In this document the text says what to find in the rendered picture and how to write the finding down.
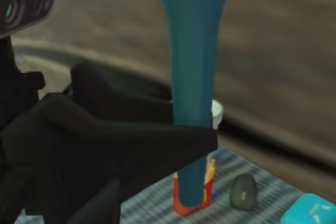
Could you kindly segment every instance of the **red box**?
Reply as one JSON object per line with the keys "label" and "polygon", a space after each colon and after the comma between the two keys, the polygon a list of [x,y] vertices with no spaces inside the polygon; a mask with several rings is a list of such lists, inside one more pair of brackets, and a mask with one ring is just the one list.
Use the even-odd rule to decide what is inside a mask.
{"label": "red box", "polygon": [[203,188],[203,198],[202,204],[198,207],[184,207],[179,200],[179,181],[177,173],[173,175],[173,208],[181,216],[189,215],[191,212],[198,210],[200,208],[205,208],[210,206],[211,197],[212,197],[212,188],[214,184],[214,175],[215,175],[215,160],[211,159],[207,163],[206,175],[204,179],[204,188]]}

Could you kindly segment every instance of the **white logo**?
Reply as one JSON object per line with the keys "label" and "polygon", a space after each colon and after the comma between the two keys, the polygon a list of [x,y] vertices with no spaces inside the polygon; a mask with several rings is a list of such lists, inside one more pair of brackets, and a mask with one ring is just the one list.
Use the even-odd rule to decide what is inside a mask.
{"label": "white logo", "polygon": [[308,212],[308,214],[313,218],[316,224],[321,224],[320,216],[318,212],[320,210],[331,210],[331,206],[324,206],[320,204],[315,204],[313,208]]}

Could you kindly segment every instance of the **turquoise object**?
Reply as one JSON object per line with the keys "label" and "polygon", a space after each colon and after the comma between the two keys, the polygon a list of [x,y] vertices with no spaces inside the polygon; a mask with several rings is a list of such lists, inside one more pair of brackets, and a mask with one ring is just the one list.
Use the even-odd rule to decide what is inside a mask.
{"label": "turquoise object", "polygon": [[281,224],[336,223],[336,205],[315,194],[302,195],[283,215]]}
{"label": "turquoise object", "polygon": [[[226,0],[160,1],[170,35],[174,123],[211,127],[218,27]],[[183,206],[202,203],[205,166],[202,157],[178,171]]]}

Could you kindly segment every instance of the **brown background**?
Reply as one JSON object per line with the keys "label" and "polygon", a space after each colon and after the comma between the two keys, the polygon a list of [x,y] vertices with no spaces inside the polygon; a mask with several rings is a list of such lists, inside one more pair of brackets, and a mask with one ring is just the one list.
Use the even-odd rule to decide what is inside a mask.
{"label": "brown background", "polygon": [[[336,0],[228,0],[220,26],[215,90],[227,113],[336,164]],[[134,68],[142,63],[162,79],[165,33],[158,0],[57,0],[48,21],[16,39],[93,50],[111,64],[112,56]],[[49,89],[68,80],[55,64],[31,57],[19,64],[43,69]]]}

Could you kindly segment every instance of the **striped mat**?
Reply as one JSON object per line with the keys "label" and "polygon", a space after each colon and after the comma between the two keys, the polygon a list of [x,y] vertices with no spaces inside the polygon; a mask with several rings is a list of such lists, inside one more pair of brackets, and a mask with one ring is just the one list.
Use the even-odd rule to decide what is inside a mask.
{"label": "striped mat", "polygon": [[[216,174],[213,203],[181,217],[172,209],[172,176],[145,189],[122,205],[121,224],[276,224],[302,194],[301,191],[249,163],[241,157],[219,148],[215,153]],[[258,183],[258,205],[252,212],[234,210],[229,205],[230,182],[239,174],[248,173]],[[15,224],[42,224],[38,217],[22,214]]]}

